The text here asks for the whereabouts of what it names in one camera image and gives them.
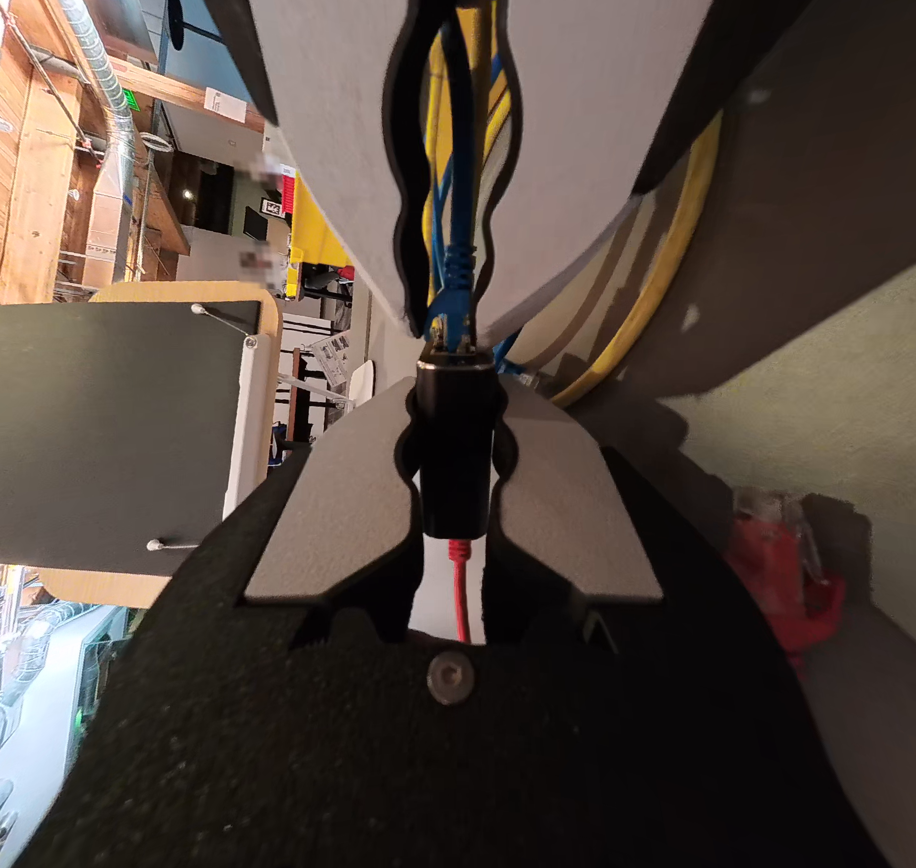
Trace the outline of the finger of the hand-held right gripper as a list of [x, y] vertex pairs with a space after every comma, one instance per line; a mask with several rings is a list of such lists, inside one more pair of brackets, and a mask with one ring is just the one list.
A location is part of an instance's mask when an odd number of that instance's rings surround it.
[[490, 218], [479, 341], [532, 319], [638, 203], [637, 175], [712, 3], [508, 0], [520, 149]]
[[408, 0], [248, 2], [294, 166], [379, 308], [418, 338], [395, 258], [402, 197], [383, 124]]

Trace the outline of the yellow plastic bin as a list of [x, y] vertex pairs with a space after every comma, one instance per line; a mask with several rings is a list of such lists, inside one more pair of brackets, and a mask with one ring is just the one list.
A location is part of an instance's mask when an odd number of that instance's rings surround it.
[[287, 300], [352, 283], [355, 268], [298, 172], [284, 175], [283, 207], [291, 207], [291, 236], [284, 287]]

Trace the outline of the printed paper sign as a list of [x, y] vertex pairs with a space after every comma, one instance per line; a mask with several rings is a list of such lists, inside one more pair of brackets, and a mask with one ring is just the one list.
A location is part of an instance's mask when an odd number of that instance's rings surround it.
[[342, 331], [315, 341], [309, 350], [318, 362], [331, 389], [346, 384], [347, 354], [350, 348], [350, 331]]

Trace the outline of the black ethernet port adapter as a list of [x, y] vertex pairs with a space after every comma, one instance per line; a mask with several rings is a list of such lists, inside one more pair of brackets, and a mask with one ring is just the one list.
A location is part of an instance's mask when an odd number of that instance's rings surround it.
[[429, 537], [475, 540], [487, 530], [494, 432], [503, 399], [491, 352], [428, 343], [417, 362], [419, 494]]

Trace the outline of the silver ventilation duct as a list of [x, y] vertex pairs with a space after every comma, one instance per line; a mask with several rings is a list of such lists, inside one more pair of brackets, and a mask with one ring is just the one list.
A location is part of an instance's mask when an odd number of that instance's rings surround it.
[[106, 148], [91, 198], [82, 286], [95, 293], [137, 281], [144, 272], [144, 238], [152, 182], [151, 157], [107, 45], [117, 57], [151, 53], [139, 0], [54, 0], [75, 42], [80, 71], [104, 120]]

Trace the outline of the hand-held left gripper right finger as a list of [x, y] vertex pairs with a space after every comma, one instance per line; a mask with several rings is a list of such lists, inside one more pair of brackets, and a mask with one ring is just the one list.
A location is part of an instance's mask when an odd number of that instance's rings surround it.
[[598, 442], [504, 374], [481, 588], [487, 643], [540, 623], [581, 633], [613, 610], [656, 611], [662, 587]]

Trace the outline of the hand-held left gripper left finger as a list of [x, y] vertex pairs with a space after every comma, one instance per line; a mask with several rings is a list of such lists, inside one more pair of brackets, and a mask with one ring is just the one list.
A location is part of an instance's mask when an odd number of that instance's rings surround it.
[[414, 382], [397, 381], [315, 442], [246, 601], [360, 609], [382, 641], [406, 638], [422, 579], [418, 491], [404, 462]]

